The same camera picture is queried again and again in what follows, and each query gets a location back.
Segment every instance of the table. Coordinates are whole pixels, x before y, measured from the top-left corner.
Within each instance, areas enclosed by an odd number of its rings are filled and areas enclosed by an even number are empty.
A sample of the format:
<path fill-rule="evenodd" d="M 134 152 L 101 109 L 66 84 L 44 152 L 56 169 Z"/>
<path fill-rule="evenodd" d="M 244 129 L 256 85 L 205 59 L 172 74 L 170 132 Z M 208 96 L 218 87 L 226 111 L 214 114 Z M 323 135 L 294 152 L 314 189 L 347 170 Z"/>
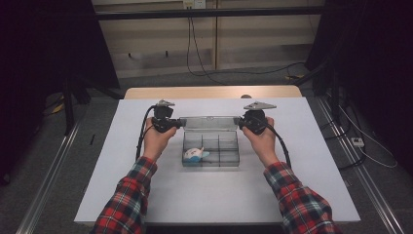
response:
<path fill-rule="evenodd" d="M 333 219 L 358 221 L 355 205 L 335 166 L 305 98 L 294 87 L 137 88 L 121 100 L 88 190 L 75 221 L 93 225 L 118 180 L 133 164 L 140 124 L 146 109 L 160 98 L 173 101 L 172 118 L 240 116 L 256 100 L 277 105 L 266 110 L 288 148 L 293 171 L 330 203 Z M 251 95 L 252 99 L 240 98 Z M 151 182 L 147 224 L 265 224 L 282 216 L 264 168 L 238 130 L 237 168 L 185 168 L 181 164 L 183 131 L 178 131 L 158 160 Z M 277 153 L 283 159 L 277 141 Z"/>

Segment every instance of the red plaid sleeve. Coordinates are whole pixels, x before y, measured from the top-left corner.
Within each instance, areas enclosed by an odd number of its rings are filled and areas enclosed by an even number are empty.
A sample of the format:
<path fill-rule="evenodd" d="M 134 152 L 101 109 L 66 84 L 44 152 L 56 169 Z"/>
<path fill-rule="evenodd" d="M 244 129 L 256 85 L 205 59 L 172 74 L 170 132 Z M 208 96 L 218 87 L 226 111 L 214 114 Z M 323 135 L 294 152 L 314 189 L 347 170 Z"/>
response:
<path fill-rule="evenodd" d="M 150 181 L 156 170 L 155 162 L 140 157 L 128 175 L 119 181 L 91 233 L 141 233 L 148 206 Z"/>
<path fill-rule="evenodd" d="M 273 188 L 288 233 L 341 233 L 332 220 L 328 202 L 315 191 L 303 186 L 285 163 L 275 163 L 265 172 Z"/>

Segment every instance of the transparent box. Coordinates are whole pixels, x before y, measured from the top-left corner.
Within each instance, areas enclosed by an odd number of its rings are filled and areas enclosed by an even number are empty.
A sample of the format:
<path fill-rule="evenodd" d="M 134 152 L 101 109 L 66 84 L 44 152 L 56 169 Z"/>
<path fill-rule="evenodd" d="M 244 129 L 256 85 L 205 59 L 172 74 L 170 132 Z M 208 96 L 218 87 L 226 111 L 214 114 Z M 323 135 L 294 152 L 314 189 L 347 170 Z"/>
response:
<path fill-rule="evenodd" d="M 184 167 L 237 167 L 240 165 L 237 127 L 240 117 L 181 117 L 184 129 L 182 165 Z M 199 162 L 185 161 L 185 152 L 204 148 L 209 155 Z"/>

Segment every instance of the white tabletop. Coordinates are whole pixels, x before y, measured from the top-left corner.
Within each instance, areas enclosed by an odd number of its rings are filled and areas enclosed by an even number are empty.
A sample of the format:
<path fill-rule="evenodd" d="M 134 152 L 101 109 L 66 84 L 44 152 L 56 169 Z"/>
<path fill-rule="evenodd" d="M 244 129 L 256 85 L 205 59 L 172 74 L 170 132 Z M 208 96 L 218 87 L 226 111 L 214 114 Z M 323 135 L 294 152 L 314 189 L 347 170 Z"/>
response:
<path fill-rule="evenodd" d="M 172 118 L 183 116 L 241 116 L 244 106 L 258 100 L 277 106 L 265 110 L 289 151 L 292 169 L 331 205 L 338 222 L 358 221 L 355 205 L 344 185 L 319 127 L 303 97 L 169 99 Z M 93 225 L 130 170 L 144 113 L 158 99 L 125 99 L 119 103 L 75 221 Z M 249 141 L 238 130 L 237 168 L 185 168 L 181 163 L 183 130 L 169 140 L 152 177 L 146 223 L 262 224 L 282 222 L 278 201 L 262 175 L 264 167 Z M 277 141 L 277 154 L 284 160 Z"/>

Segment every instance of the person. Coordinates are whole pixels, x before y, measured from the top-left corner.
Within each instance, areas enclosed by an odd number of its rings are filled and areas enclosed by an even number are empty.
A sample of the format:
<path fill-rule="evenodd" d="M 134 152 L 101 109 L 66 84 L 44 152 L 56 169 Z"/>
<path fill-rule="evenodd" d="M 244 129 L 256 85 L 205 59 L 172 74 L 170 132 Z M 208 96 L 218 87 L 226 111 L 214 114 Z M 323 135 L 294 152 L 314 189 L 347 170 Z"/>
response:
<path fill-rule="evenodd" d="M 274 119 L 267 117 L 274 126 Z M 150 118 L 146 120 L 151 128 Z M 248 128 L 242 129 L 265 167 L 264 177 L 279 200 L 284 230 L 287 233 L 341 233 L 332 220 L 328 202 L 315 191 L 303 186 L 292 169 L 280 162 L 276 136 L 268 129 L 257 136 Z M 91 233 L 141 233 L 146 215 L 151 176 L 157 171 L 156 161 L 176 133 L 176 128 L 164 134 L 149 129 L 144 138 L 143 156 L 122 178 L 116 191 L 97 218 Z"/>

